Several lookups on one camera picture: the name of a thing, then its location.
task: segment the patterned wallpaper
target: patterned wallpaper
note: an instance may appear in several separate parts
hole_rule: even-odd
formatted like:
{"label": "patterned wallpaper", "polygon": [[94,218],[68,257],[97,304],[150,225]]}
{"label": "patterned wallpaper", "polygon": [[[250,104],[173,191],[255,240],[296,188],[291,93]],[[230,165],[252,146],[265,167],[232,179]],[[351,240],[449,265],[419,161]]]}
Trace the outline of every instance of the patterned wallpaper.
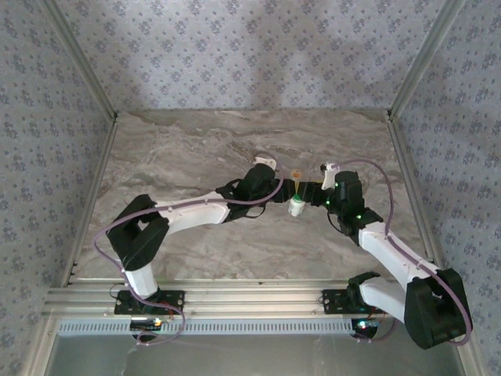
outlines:
{"label": "patterned wallpaper", "polygon": [[401,116],[447,264],[501,374],[501,5],[469,1]]}
{"label": "patterned wallpaper", "polygon": [[36,1],[0,2],[0,374],[59,283],[109,122]]}
{"label": "patterned wallpaper", "polygon": [[443,0],[58,0],[118,110],[383,107]]}

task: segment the robotic arm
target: robotic arm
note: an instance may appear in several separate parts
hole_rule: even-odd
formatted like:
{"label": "robotic arm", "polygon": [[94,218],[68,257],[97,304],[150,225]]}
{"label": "robotic arm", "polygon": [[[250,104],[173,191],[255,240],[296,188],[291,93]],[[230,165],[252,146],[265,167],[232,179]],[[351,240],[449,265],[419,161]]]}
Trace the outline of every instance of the robotic arm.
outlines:
{"label": "robotic arm", "polygon": [[[152,262],[166,235],[204,224],[220,224],[247,216],[250,205],[227,201],[254,201],[267,197],[279,185],[272,159],[256,158],[254,167],[243,179],[235,179],[202,197],[176,202],[152,201],[148,195],[137,196],[117,217],[155,207],[166,207],[143,215],[107,233],[118,254],[131,288],[142,298],[154,298],[158,292]],[[376,273],[364,273],[348,281],[348,296],[354,306],[377,307],[403,322],[414,342],[427,349],[465,334],[466,323],[456,304],[424,269],[439,275],[466,307],[466,295],[460,276],[453,270],[440,270],[422,259],[392,232],[388,235],[407,255],[409,262],[388,240],[383,219],[366,208],[362,184],[356,172],[343,171],[331,164],[321,167],[323,183],[300,183],[301,199],[311,206],[323,206],[336,215],[341,232],[376,257],[395,277],[398,284]],[[278,192],[268,201],[285,203],[296,193],[294,181],[283,180]]]}

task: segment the marble surface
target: marble surface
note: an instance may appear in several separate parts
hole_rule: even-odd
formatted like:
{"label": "marble surface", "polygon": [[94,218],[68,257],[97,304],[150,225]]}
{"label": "marble surface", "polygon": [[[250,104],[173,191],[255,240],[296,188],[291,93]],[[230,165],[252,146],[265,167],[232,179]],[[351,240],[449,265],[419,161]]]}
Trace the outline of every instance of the marble surface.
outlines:
{"label": "marble surface", "polygon": [[[366,157],[389,174],[395,193],[393,231],[417,253],[421,243],[402,172],[382,111],[147,111],[120,114],[117,134],[81,250],[76,277],[117,277],[92,247],[97,230],[137,195],[172,201],[196,197],[243,177],[258,150],[268,150],[308,179],[321,178],[325,161]],[[362,180],[366,205],[387,217],[389,199],[380,173],[352,166]],[[113,253],[104,237],[99,242]],[[327,222],[323,208],[306,207],[298,218],[287,204],[269,204],[260,219],[200,226],[166,237],[154,263],[158,278],[348,278],[368,270],[385,273]]]}

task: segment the metal bracket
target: metal bracket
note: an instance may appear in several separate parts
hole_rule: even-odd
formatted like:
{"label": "metal bracket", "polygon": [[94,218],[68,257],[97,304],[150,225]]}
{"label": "metal bracket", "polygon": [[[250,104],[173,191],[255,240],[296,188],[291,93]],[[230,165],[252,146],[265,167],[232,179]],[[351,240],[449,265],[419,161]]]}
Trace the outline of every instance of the metal bracket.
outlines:
{"label": "metal bracket", "polygon": [[[185,304],[185,292],[176,290],[159,290],[152,298],[151,302],[167,303],[180,310],[183,309]],[[117,302],[115,303],[115,315],[151,315],[151,316],[166,316],[178,315],[178,313],[171,311],[167,312],[165,308],[157,308],[144,305],[132,296],[129,290],[119,291],[117,294]]]}
{"label": "metal bracket", "polygon": [[322,290],[321,303],[323,312],[326,315],[345,315],[345,314],[378,314],[383,313],[376,307],[361,307],[354,304],[348,292],[343,290]]}

